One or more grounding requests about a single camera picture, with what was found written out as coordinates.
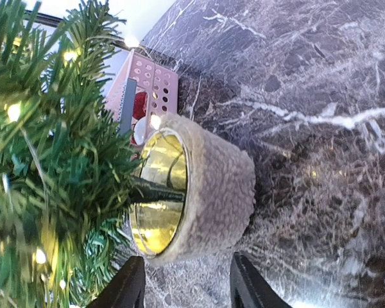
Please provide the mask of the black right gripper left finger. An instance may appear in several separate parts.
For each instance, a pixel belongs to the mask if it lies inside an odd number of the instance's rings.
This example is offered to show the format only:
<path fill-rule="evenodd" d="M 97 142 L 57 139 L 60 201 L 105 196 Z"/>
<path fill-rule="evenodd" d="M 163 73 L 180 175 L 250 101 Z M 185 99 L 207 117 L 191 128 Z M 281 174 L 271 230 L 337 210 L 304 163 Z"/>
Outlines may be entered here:
<path fill-rule="evenodd" d="M 146 273 L 144 258 L 131 256 L 104 290 L 87 307 L 144 307 L 145 290 Z"/>

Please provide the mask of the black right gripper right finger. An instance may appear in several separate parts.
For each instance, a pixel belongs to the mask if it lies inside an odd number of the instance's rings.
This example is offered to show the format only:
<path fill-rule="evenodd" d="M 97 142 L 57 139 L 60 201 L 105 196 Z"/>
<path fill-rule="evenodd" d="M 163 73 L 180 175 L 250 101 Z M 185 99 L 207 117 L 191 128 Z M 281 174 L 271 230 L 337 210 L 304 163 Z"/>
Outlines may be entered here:
<path fill-rule="evenodd" d="M 230 265 L 232 308 L 291 308 L 242 253 L 235 252 Z"/>

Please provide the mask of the small green christmas tree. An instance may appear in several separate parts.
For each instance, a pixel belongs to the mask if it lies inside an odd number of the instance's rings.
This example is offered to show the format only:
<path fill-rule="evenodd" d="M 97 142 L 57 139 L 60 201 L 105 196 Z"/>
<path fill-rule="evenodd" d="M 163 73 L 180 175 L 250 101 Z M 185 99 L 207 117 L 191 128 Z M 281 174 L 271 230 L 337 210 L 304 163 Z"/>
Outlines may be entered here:
<path fill-rule="evenodd" d="M 103 92 L 119 19 L 82 1 L 48 33 L 0 1 L 0 307 L 86 306 L 112 280 L 142 197 Z"/>

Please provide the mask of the white ball ornament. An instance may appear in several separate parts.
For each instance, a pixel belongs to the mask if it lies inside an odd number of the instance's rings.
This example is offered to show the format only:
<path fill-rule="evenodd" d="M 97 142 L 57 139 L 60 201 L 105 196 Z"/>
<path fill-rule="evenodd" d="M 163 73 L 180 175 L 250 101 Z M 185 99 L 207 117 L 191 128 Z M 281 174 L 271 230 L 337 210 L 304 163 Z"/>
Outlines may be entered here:
<path fill-rule="evenodd" d="M 147 139 L 149 134 L 156 130 L 159 124 L 157 121 L 159 121 L 160 118 L 156 115 L 152 115 L 150 119 L 147 119 L 147 117 L 142 117 L 139 119 L 134 128 L 133 128 L 133 140 L 136 145 L 142 145 L 144 144 L 144 141 Z"/>

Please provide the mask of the pink plastic basket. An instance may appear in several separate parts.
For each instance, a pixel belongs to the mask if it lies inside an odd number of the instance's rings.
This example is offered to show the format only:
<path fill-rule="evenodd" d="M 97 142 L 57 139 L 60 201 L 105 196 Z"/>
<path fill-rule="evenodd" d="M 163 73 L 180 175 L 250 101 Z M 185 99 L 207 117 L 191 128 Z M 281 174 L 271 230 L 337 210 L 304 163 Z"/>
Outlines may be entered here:
<path fill-rule="evenodd" d="M 130 132 L 131 143 L 142 146 L 133 140 L 133 128 L 139 119 L 156 115 L 161 120 L 165 114 L 178 112 L 178 75 L 131 51 L 109 89 L 105 108 L 119 123 L 119 133 Z"/>

